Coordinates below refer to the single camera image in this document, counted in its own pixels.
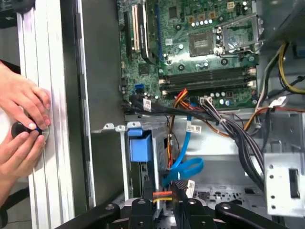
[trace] yellow wire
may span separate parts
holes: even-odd
[[[162,201],[162,200],[171,201],[171,200],[173,200],[173,198],[171,198],[171,197],[157,198],[157,199],[153,200],[153,203],[155,204],[157,201]]]
[[[305,90],[301,90],[301,89],[291,86],[290,83],[286,80],[283,65],[284,65],[284,52],[285,52],[285,48],[287,45],[288,45],[287,43],[282,45],[280,55],[279,55],[279,60],[278,60],[278,67],[279,67],[281,78],[282,78],[285,86],[287,86],[291,91],[293,91],[295,93],[305,93]]]

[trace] white label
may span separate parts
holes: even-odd
[[[272,103],[269,105],[270,108],[275,106],[284,106],[286,104],[286,96],[279,97],[276,100],[273,100]]]
[[[186,121],[186,132],[201,134],[201,126],[192,125],[191,121]]]
[[[152,102],[148,99],[143,99],[143,109],[145,111],[151,112],[152,109]]]
[[[173,45],[173,40],[172,39],[165,39],[165,45]]]
[[[186,195],[188,198],[193,198],[195,191],[195,181],[189,180],[187,183]]]

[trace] orange wire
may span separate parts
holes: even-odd
[[[165,191],[165,192],[154,192],[153,196],[163,196],[163,195],[171,195],[173,192],[172,191]]]

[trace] black plastic mount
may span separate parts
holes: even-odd
[[[35,6],[36,0],[11,0],[13,9],[20,14],[29,12]]]

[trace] cable tie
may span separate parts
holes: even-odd
[[[225,118],[222,118],[219,123],[225,123],[227,120]]]

